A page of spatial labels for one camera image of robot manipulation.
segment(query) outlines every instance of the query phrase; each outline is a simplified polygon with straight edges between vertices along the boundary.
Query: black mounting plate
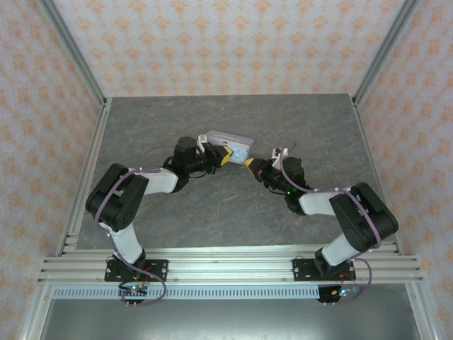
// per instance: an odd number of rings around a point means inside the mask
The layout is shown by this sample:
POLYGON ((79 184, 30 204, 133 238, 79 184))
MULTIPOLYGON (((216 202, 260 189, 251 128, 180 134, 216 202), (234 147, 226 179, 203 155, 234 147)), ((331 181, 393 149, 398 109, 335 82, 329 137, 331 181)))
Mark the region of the black mounting plate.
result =
MULTIPOLYGON (((144 260, 144 267, 146 271, 160 277, 163 281, 167 280, 168 273, 168 260, 144 260)), ((132 270, 127 267, 123 262, 117 259, 107 261, 107 268, 105 269, 105 282, 156 282, 155 278, 150 278, 146 275, 140 275, 134 278, 132 270)))
MULTIPOLYGON (((294 259, 292 260, 292 273, 294 281, 341 281, 340 272, 351 275, 355 280, 355 270, 352 263, 339 265, 335 272, 327 273, 323 278, 314 265, 314 259, 294 259)), ((344 276, 344 281, 352 281, 344 276)))

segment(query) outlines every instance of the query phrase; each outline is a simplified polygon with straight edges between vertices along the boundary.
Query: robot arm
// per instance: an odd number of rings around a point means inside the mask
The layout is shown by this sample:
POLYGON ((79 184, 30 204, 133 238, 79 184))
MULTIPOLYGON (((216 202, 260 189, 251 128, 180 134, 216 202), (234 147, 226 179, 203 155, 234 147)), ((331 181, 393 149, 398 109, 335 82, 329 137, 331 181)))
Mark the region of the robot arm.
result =
MULTIPOLYGON (((337 217, 343 233, 315 253, 314 265, 321 277, 325 278, 329 273, 339 271, 341 265, 348 259, 371 249, 377 243, 377 238, 349 195, 336 190, 331 192, 312 190, 306 184, 302 161, 294 157, 284 158, 282 165, 291 181, 305 190, 301 191, 290 184, 283 176, 279 162, 280 157, 286 154, 286 149, 282 151, 275 149, 272 159, 252 158, 245 164, 266 188, 284 193, 285 202, 292 212, 298 215, 322 214, 337 217)), ((358 183, 345 190, 357 198, 367 211, 380 239, 385 239, 398 231, 395 217, 368 184, 358 183)))
POLYGON ((198 141, 182 137, 173 156, 159 169, 143 172, 113 164, 88 196, 86 210, 95 219, 98 215, 100 226, 111 236, 114 258, 123 258, 137 268, 144 268, 146 256, 132 223, 144 195, 178 192, 189 182, 189 175, 197 171, 215 174, 231 155, 228 147, 212 146, 204 136, 199 136, 198 141), (118 183, 120 185, 111 193, 118 183), (99 214, 101 204, 105 206, 99 214))

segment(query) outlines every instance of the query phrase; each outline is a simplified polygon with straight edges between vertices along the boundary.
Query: small box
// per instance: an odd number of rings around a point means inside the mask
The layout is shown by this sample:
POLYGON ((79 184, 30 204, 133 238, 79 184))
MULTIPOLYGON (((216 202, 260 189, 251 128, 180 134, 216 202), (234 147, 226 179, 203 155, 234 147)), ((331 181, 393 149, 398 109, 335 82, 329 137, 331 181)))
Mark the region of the small box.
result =
POLYGON ((216 130, 209 131, 206 136, 207 141, 212 145, 224 145, 229 147, 233 151, 229 161, 237 164, 243 164, 248 159, 248 152, 254 141, 251 138, 236 136, 231 133, 216 130))

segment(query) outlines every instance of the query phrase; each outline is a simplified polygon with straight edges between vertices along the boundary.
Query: orange floral wallpaper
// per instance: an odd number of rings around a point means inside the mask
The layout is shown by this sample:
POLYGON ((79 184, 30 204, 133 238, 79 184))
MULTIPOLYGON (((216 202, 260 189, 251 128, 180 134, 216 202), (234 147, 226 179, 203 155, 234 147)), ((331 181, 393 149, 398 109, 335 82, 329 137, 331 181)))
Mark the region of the orange floral wallpaper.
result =
POLYGON ((56 0, 106 96, 353 94, 403 0, 56 0))
POLYGON ((453 6, 422 0, 361 107, 405 251, 453 336, 453 6))
POLYGON ((98 105, 36 0, 1 1, 0 55, 0 337, 17 339, 98 105))

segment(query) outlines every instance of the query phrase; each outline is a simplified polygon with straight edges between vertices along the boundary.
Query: gray stone surface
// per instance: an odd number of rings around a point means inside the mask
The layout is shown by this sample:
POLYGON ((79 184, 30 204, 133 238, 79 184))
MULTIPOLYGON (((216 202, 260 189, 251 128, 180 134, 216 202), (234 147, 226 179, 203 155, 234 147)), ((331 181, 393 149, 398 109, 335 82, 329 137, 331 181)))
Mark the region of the gray stone surface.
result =
MULTIPOLYGON (((114 98, 92 188, 115 162, 160 166, 173 154, 158 145, 210 130, 251 137, 251 155, 269 158, 273 147, 297 142, 310 186, 377 188, 346 94, 114 98)), ((214 176, 191 179, 179 193, 145 196, 134 220, 144 247, 214 247, 318 244, 333 240, 334 217, 291 213, 283 196, 269 193, 249 171, 227 164, 214 176)), ((78 249, 109 249, 106 236, 85 215, 78 249)))

